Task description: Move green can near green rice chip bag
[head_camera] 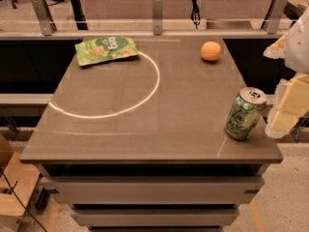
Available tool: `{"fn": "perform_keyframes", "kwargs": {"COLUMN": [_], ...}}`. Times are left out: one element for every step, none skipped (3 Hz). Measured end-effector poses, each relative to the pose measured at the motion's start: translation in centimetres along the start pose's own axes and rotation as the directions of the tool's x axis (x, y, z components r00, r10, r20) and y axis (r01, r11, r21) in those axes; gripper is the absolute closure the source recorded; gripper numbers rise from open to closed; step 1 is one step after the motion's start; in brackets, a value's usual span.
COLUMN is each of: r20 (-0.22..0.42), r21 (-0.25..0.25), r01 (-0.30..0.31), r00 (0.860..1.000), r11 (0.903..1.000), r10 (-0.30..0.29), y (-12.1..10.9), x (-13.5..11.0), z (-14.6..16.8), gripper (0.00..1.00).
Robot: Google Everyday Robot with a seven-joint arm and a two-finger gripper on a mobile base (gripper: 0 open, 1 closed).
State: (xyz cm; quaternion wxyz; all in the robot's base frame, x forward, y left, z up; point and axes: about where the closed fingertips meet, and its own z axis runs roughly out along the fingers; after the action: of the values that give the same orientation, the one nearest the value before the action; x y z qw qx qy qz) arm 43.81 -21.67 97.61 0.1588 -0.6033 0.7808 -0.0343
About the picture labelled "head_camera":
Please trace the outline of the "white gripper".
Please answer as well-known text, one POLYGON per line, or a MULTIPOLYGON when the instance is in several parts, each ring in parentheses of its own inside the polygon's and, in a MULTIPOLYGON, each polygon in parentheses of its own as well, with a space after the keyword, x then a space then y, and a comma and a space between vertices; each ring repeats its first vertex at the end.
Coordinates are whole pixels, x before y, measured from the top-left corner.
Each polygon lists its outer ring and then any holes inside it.
POLYGON ((309 111, 309 9, 288 34, 266 48, 263 55, 284 59, 285 65, 298 73, 290 80, 281 79, 274 94, 273 107, 267 116, 265 132, 271 138, 287 135, 309 111))

